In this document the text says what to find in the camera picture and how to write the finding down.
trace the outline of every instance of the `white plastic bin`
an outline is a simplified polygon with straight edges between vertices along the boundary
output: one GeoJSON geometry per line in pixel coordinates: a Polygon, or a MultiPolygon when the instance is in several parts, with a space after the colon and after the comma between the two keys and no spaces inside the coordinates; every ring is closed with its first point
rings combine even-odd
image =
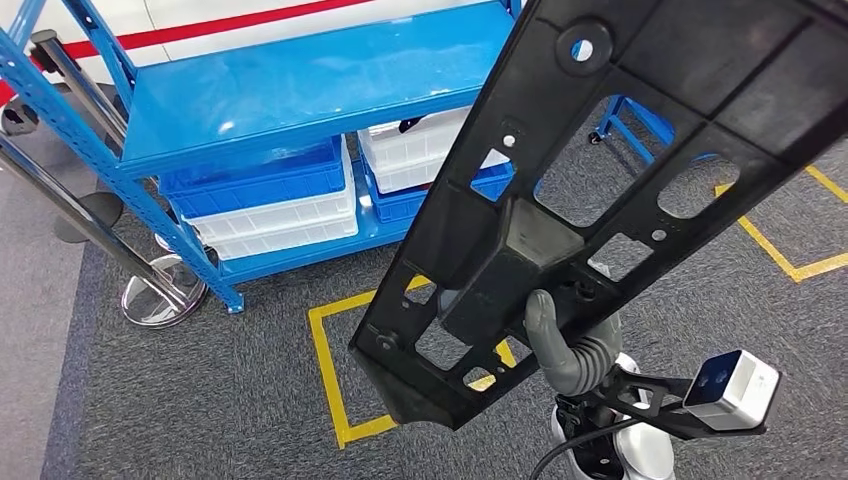
{"type": "MultiPolygon", "coordinates": [[[[391,193],[436,179],[470,107],[427,115],[400,133],[400,122],[376,125],[357,132],[365,160],[380,193],[391,193]]],[[[480,168],[508,162],[503,155],[489,155],[480,168]]]]}
{"type": "Polygon", "coordinates": [[[350,237],[359,233],[356,189],[347,148],[342,148],[345,189],[272,205],[187,219],[221,260],[350,237]]]}
{"type": "Polygon", "coordinates": [[[197,229],[204,244],[210,245],[220,239],[238,235],[279,230],[287,226],[294,227],[344,216],[354,210],[353,168],[344,141],[342,141],[342,169],[345,188],[338,192],[216,213],[205,217],[187,218],[185,221],[197,229]]]}

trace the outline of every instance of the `shelf post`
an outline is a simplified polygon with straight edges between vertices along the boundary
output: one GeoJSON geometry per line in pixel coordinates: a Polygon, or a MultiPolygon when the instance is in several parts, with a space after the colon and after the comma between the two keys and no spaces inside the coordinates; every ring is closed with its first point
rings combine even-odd
{"type": "Polygon", "coordinates": [[[132,92],[135,88],[135,77],[138,69],[124,51],[117,37],[109,29],[103,17],[94,8],[90,0],[62,0],[71,16],[91,40],[91,44],[100,53],[103,63],[109,70],[109,75],[115,82],[118,95],[124,103],[127,112],[132,104],[132,92]]]}
{"type": "Polygon", "coordinates": [[[0,76],[53,129],[97,176],[159,234],[231,313],[244,309],[244,298],[224,281],[206,253],[188,238],[142,184],[118,170],[118,159],[47,81],[6,32],[0,32],[0,76]]]}

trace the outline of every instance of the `yellow floor tape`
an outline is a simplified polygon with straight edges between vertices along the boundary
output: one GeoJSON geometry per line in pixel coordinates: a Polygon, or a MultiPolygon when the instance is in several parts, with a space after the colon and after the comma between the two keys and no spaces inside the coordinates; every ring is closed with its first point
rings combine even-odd
{"type": "MultiPolygon", "coordinates": [[[[423,287],[430,283],[426,277],[416,276],[409,282],[408,290],[423,287]]],[[[376,290],[354,295],[327,305],[315,307],[309,310],[309,325],[312,328],[312,340],[315,343],[315,353],[318,355],[318,366],[321,370],[321,378],[324,381],[324,391],[327,394],[327,403],[330,406],[330,417],[333,419],[333,428],[336,431],[336,441],[339,449],[346,444],[361,438],[378,435],[396,427],[397,424],[388,415],[368,420],[359,425],[351,425],[345,412],[342,392],[339,388],[339,380],[336,376],[336,368],[333,365],[333,357],[330,353],[330,343],[327,341],[327,333],[324,330],[324,319],[346,310],[351,310],[363,305],[368,305],[374,299],[376,290]]],[[[516,365],[515,357],[506,340],[498,344],[495,349],[501,360],[509,367],[516,365]]],[[[483,391],[495,383],[495,377],[489,375],[469,384],[469,387],[483,391]]]]}
{"type": "MultiPolygon", "coordinates": [[[[819,171],[815,167],[807,167],[806,172],[810,174],[813,178],[815,178],[819,183],[821,183],[825,188],[833,192],[840,200],[843,202],[848,202],[848,194],[845,193],[845,190],[839,187],[836,183],[834,183],[831,179],[827,178],[821,171],[819,171]]],[[[719,185],[715,187],[716,196],[721,195],[726,192],[733,184],[719,185]]],[[[761,232],[760,230],[754,226],[751,221],[743,216],[739,218],[739,225],[748,232],[748,235],[754,239],[757,244],[762,247],[766,253],[774,260],[774,262],[784,271],[789,278],[795,281],[795,283],[801,283],[802,280],[806,280],[810,277],[814,277],[816,275],[820,275],[825,272],[830,272],[832,270],[836,270],[838,268],[842,268],[848,265],[848,252],[841,253],[839,255],[826,258],[824,260],[819,260],[818,262],[811,263],[809,265],[805,265],[802,267],[795,267],[791,262],[771,243],[761,232]]]]}

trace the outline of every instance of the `rectangular cutout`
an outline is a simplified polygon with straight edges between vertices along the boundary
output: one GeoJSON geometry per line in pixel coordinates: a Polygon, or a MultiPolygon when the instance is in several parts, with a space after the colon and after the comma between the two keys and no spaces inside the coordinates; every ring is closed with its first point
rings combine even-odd
{"type": "Polygon", "coordinates": [[[512,161],[493,148],[489,150],[480,165],[480,170],[471,181],[471,189],[486,197],[487,200],[497,202],[514,176],[515,169],[512,161]]]}
{"type": "Polygon", "coordinates": [[[716,199],[715,187],[735,182],[739,167],[715,154],[704,154],[689,162],[657,196],[657,205],[676,218],[697,217],[716,199]]]}
{"type": "Polygon", "coordinates": [[[471,347],[448,333],[433,321],[415,342],[415,351],[436,367],[448,371],[465,356],[471,347]]]}
{"type": "Polygon", "coordinates": [[[462,383],[468,385],[468,388],[478,392],[485,392],[489,387],[495,384],[497,379],[488,370],[480,367],[474,367],[462,377],[462,383]]]}
{"type": "Polygon", "coordinates": [[[406,293],[404,297],[406,300],[417,303],[418,305],[426,305],[435,291],[436,285],[431,282],[429,278],[423,275],[418,275],[409,281],[409,284],[406,286],[406,293]]]}
{"type": "Polygon", "coordinates": [[[537,187],[536,199],[577,227],[595,223],[671,143],[671,125],[635,101],[601,101],[537,187]]]}
{"type": "Polygon", "coordinates": [[[592,255],[589,266],[617,282],[626,277],[652,253],[654,250],[644,243],[633,240],[623,233],[616,233],[592,255]]]}

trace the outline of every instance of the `robotic hand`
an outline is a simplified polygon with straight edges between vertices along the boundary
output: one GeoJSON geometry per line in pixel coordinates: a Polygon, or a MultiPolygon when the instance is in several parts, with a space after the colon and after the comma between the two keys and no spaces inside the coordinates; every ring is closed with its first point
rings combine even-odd
{"type": "MultiPolygon", "coordinates": [[[[616,363],[626,371],[639,373],[636,363],[621,353],[618,314],[568,345],[559,333],[550,293],[534,290],[527,299],[524,326],[545,379],[559,394],[551,414],[551,428],[558,443],[627,420],[606,406],[579,399],[600,385],[616,363]]],[[[634,405],[647,408],[645,392],[634,393],[634,405]]],[[[674,479],[674,452],[668,433],[645,423],[586,441],[565,455],[572,477],[578,480],[674,479]]]]}
{"type": "Polygon", "coordinates": [[[617,313],[571,344],[560,333],[566,321],[550,293],[531,292],[524,327],[558,393],[551,428],[561,442],[531,479],[565,453],[578,480],[673,480],[669,434],[689,440],[765,432],[780,374],[750,353],[710,358],[694,379],[650,377],[621,353],[617,313]]]}

